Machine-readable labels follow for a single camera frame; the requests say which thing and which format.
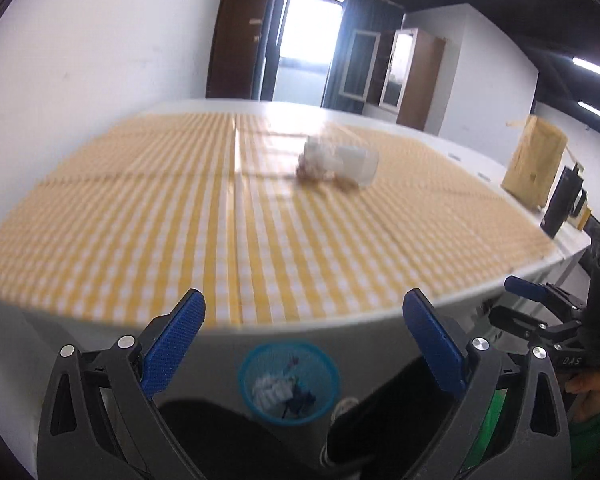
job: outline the yellow checkered tablecloth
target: yellow checkered tablecloth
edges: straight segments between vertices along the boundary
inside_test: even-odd
[[[368,146],[363,190],[294,177],[308,136]],[[334,123],[141,116],[67,158],[0,227],[0,298],[144,326],[190,287],[205,327],[325,319],[432,299],[554,251],[423,143]]]

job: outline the paper bag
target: paper bag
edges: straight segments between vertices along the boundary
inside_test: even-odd
[[[544,207],[566,146],[567,136],[559,128],[529,115],[502,188],[529,209]]]

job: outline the dark curtain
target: dark curtain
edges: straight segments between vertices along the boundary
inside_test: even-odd
[[[402,26],[403,10],[382,0],[346,0],[338,42],[324,88],[322,106],[343,112],[362,113],[363,102],[338,94],[349,41],[355,29],[384,32]]]
[[[260,43],[258,44],[258,53],[256,54],[256,64],[253,67],[253,86],[251,87],[251,99],[260,100],[262,94],[262,83],[264,81],[264,70],[266,62],[266,53],[269,50],[269,37],[271,20],[273,17],[275,0],[267,0],[267,8],[264,11],[264,20],[260,32]]]

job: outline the ceiling light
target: ceiling light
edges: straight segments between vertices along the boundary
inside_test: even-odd
[[[584,59],[580,59],[579,57],[574,57],[573,62],[577,66],[581,66],[583,68],[586,68],[587,70],[591,70],[592,72],[595,72],[596,74],[600,74],[600,66],[598,66],[598,65],[590,63],[589,61],[584,61]]]
[[[593,112],[595,113],[597,116],[600,117],[600,110],[598,110],[597,108],[594,108],[593,106],[590,106],[586,103],[583,103],[582,101],[579,101],[578,104],[580,106],[582,106],[585,110],[589,110],[589,112]]]

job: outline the wooden cabinet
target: wooden cabinet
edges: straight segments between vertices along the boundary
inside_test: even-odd
[[[423,130],[444,47],[444,40],[419,28],[383,33],[366,102],[397,114],[398,124]]]
[[[251,98],[268,1],[220,0],[206,80],[207,98]]]

